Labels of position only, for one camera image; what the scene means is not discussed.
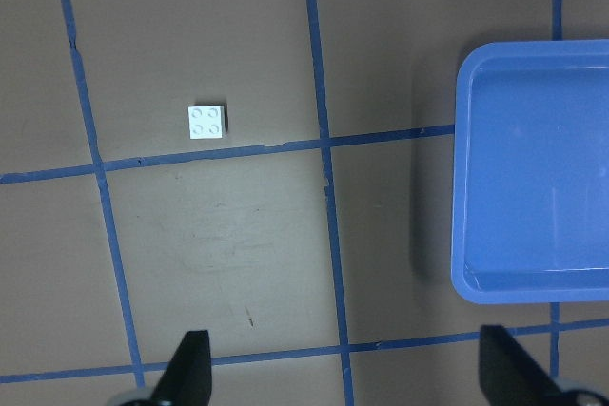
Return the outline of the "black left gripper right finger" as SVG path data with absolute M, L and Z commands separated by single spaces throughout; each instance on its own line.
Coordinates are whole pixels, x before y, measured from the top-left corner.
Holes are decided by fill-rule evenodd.
M 483 325 L 479 384 L 489 405 L 552 405 L 561 388 L 500 325 Z

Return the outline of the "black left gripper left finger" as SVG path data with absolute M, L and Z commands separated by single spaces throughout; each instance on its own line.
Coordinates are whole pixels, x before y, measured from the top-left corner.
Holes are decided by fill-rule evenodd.
M 210 339 L 188 331 L 150 396 L 153 405 L 205 406 L 210 402 Z

